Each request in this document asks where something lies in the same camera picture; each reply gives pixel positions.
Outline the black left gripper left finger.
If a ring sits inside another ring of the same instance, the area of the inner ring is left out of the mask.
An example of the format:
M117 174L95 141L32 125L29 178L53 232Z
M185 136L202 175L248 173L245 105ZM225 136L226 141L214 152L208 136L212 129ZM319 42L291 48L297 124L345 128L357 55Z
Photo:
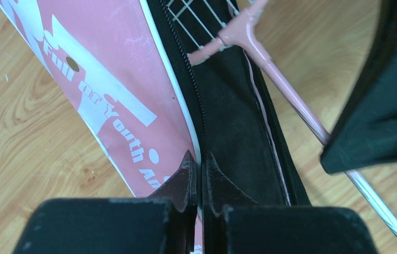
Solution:
M145 198L54 198L30 216L14 253L191 253L197 216L196 163Z

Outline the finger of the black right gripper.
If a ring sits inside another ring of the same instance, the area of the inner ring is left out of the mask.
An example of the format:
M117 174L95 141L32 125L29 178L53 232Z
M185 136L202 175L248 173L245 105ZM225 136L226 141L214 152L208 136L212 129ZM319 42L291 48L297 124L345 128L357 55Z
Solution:
M382 1L369 55L320 155L328 174L397 162L397 1Z

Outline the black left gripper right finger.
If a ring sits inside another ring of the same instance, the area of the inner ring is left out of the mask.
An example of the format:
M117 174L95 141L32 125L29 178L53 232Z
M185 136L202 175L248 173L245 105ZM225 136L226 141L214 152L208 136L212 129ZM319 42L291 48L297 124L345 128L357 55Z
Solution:
M260 205L228 179L211 153L201 180L204 253L377 253L351 209Z

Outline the pink racket cover bag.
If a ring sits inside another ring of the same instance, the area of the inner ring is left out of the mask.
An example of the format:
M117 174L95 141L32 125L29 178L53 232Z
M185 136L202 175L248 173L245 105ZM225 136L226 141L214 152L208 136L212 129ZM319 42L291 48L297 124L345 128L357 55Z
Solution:
M196 163L191 253L204 253L202 166L260 205L310 206L261 68L239 46L193 66L166 1L0 1L133 198L154 193L186 152Z

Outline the pink badminton racket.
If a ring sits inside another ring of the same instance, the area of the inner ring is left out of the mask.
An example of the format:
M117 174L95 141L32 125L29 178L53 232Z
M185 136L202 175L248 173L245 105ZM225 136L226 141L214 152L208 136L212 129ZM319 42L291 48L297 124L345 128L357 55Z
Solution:
M250 1L249 6L243 10L238 10L233 1L225 1L224 3L227 5L229 11L234 14L234 17L229 21L224 21L224 19L217 14L216 7L211 5L208 1L199 1L198 3L205 7L204 14L198 14L198 10L191 7L192 1L165 2L168 9L168 17L184 30L191 42L195 45L194 51L188 53L189 62L195 66L203 63L217 52L221 52L231 46L243 48L249 57L275 84L321 144L326 146L330 139L330 134L290 85L284 75L279 71L265 47L255 36L254 28L264 8L268 4L268 1ZM189 14L192 20L199 23L199 31L209 36L204 39L202 43L198 41L190 29L180 20L180 16L183 13ZM349 170L346 171L345 174L397 237L397 218L377 195L372 186L357 170Z

